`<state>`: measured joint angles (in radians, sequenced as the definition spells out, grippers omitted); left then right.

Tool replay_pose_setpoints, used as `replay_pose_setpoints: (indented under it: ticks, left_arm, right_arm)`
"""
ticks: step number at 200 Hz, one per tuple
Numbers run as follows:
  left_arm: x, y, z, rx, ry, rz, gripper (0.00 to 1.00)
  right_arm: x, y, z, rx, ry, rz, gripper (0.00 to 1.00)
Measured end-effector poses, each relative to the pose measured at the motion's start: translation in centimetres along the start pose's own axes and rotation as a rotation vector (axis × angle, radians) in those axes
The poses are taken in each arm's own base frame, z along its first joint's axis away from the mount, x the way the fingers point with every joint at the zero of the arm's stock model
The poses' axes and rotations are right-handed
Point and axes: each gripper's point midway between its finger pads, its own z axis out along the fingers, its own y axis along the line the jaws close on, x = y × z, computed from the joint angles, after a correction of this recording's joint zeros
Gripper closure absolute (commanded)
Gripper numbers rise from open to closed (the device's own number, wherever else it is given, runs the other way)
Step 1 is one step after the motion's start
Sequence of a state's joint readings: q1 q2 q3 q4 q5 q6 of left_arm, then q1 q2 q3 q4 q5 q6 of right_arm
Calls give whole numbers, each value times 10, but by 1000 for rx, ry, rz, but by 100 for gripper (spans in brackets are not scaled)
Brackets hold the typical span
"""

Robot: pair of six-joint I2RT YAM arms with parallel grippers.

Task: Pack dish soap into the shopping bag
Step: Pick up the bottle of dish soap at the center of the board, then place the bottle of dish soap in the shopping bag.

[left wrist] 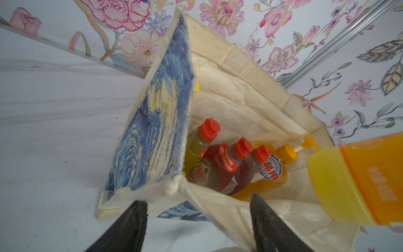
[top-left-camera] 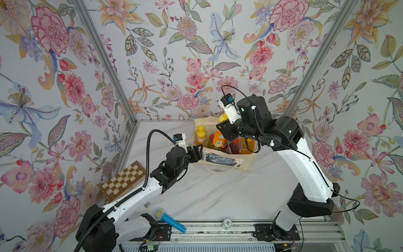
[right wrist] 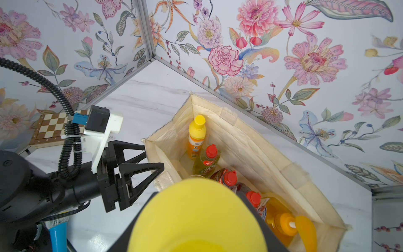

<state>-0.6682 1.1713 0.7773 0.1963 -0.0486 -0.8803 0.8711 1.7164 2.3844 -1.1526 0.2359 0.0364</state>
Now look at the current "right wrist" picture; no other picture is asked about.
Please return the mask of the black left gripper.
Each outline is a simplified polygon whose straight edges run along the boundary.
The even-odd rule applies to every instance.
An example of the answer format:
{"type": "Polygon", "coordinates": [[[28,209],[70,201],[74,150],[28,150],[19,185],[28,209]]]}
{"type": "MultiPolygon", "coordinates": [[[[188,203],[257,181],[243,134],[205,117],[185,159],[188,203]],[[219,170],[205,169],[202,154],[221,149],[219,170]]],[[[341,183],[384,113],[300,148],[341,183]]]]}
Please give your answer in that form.
{"type": "Polygon", "coordinates": [[[99,191],[107,213],[116,209],[116,203],[121,211],[132,206],[164,171],[163,163],[138,164],[146,157],[144,145],[108,142],[97,167],[99,191]]]}

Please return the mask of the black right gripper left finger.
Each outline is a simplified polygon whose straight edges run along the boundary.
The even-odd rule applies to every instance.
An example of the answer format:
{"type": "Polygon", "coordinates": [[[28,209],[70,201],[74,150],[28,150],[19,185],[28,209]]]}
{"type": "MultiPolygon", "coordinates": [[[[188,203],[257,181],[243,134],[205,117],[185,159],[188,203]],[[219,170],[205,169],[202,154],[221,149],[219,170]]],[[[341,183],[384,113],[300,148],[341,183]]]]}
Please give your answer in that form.
{"type": "Polygon", "coordinates": [[[107,252],[127,252],[129,247],[130,237],[133,231],[133,228],[139,218],[140,214],[143,212],[145,207],[149,204],[149,202],[157,195],[157,192],[154,192],[150,198],[146,201],[140,211],[137,213],[135,218],[129,224],[129,226],[125,229],[122,235],[116,240],[116,242],[107,250],[107,252]]]}

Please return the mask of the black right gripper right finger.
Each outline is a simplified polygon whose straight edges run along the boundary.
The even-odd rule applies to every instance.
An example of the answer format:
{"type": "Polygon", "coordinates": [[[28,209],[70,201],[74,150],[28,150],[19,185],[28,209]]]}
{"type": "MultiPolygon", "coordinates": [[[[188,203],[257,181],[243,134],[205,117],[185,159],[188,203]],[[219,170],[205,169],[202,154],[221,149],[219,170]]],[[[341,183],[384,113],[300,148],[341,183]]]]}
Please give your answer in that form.
{"type": "Polygon", "coordinates": [[[260,233],[264,237],[265,247],[268,252],[288,252],[288,249],[283,245],[283,243],[277,239],[274,233],[270,230],[268,225],[264,222],[261,216],[257,213],[254,206],[250,203],[247,197],[243,193],[237,193],[237,196],[243,201],[248,210],[252,213],[256,219],[260,233]]]}

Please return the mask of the large orange dish soap bottle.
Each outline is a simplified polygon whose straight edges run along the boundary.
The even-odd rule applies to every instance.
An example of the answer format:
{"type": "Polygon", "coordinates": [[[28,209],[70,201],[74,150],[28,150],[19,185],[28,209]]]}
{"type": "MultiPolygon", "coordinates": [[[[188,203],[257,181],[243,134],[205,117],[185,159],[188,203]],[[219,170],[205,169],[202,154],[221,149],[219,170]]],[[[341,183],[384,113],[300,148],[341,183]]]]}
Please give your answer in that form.
{"type": "Polygon", "coordinates": [[[259,211],[264,222],[286,248],[299,235],[306,252],[318,250],[317,231],[313,222],[305,216],[293,215],[280,196],[269,194],[262,198],[259,211]]]}

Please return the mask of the dark red bottle front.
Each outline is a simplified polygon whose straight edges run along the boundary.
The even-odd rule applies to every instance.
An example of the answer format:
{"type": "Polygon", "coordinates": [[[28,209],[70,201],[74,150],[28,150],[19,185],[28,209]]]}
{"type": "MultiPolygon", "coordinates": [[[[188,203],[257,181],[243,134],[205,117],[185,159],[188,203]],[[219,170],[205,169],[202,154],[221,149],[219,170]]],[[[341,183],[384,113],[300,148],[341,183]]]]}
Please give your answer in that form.
{"type": "Polygon", "coordinates": [[[255,191],[238,191],[238,193],[246,196],[247,200],[256,209],[257,213],[261,216],[263,220],[267,217],[267,207],[266,204],[269,198],[262,198],[261,194],[255,191]]]}

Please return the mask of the dark red bottle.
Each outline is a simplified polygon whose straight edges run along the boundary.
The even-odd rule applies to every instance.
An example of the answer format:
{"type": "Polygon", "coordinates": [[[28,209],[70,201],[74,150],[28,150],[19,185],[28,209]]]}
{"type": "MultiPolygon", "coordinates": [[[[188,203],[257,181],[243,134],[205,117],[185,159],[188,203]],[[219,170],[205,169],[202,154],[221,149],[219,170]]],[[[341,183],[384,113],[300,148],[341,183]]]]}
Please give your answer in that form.
{"type": "Polygon", "coordinates": [[[221,169],[215,172],[210,179],[224,185],[231,190],[233,190],[238,183],[237,172],[231,169],[221,169]]]}
{"type": "Polygon", "coordinates": [[[266,204],[269,198],[262,198],[261,194],[255,191],[238,191],[238,193],[246,196],[247,200],[256,209],[257,213],[261,216],[263,220],[267,217],[267,207],[266,204]]]}

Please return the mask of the orange bottle yellow cap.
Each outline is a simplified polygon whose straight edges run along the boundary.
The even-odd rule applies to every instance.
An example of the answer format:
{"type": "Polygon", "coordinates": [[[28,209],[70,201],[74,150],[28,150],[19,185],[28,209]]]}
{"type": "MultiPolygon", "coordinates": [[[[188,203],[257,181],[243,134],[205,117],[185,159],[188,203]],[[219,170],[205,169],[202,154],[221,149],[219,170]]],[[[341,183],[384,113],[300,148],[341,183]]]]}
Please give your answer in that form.
{"type": "Polygon", "coordinates": [[[205,123],[205,117],[197,115],[189,125],[187,154],[192,160],[197,158],[204,143],[207,132],[205,123]]]}
{"type": "Polygon", "coordinates": [[[230,189],[192,178],[159,192],[133,228],[129,252],[266,252],[259,225],[230,189]]]}

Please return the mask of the green dish soap bottle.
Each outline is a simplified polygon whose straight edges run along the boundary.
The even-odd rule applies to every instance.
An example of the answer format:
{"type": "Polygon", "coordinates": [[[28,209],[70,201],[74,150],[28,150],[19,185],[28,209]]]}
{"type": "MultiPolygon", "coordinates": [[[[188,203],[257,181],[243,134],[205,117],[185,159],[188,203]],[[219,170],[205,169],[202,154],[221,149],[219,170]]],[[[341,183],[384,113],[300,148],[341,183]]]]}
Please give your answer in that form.
{"type": "Polygon", "coordinates": [[[216,170],[220,153],[215,144],[209,145],[205,150],[201,150],[193,165],[193,174],[210,177],[216,170]]]}

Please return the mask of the orange bottle yellow cap front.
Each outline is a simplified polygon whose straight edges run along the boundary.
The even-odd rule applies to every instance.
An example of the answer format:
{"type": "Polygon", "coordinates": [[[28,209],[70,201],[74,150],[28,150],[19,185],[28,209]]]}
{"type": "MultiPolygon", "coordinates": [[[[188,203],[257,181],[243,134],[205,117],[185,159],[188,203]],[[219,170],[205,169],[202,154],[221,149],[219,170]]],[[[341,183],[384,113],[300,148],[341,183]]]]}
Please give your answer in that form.
{"type": "Polygon", "coordinates": [[[207,132],[205,123],[205,117],[197,115],[189,125],[187,154],[192,160],[197,158],[204,143],[207,132]]]}

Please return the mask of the cream canvas shopping bag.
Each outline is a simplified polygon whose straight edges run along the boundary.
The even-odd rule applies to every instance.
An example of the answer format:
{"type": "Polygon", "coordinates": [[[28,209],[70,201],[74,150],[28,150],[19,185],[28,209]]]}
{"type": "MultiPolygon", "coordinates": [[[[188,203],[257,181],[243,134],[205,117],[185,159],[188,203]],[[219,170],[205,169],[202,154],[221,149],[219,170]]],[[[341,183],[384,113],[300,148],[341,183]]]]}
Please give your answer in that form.
{"type": "Polygon", "coordinates": [[[220,152],[219,166],[235,169],[242,183],[265,197],[278,195],[293,214],[309,218],[317,230],[320,252],[337,252],[347,230],[342,218],[297,163],[290,161],[261,134],[228,108],[191,94],[173,119],[144,139],[150,162],[162,162],[155,180],[159,191],[192,174],[187,157],[190,123],[206,118],[206,144],[220,152]]]}

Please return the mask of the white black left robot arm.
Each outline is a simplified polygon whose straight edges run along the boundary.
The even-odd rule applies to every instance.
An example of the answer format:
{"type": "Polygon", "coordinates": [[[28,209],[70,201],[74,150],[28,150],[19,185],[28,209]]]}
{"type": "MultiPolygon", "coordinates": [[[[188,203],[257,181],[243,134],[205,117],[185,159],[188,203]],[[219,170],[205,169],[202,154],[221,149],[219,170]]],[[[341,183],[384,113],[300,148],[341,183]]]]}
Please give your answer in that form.
{"type": "Polygon", "coordinates": [[[84,163],[75,178],[45,173],[22,156],[1,152],[1,251],[53,251],[44,228],[85,210],[102,198],[106,212],[132,206],[164,171],[162,163],[144,163],[145,147],[111,141],[97,165],[84,163]]]}

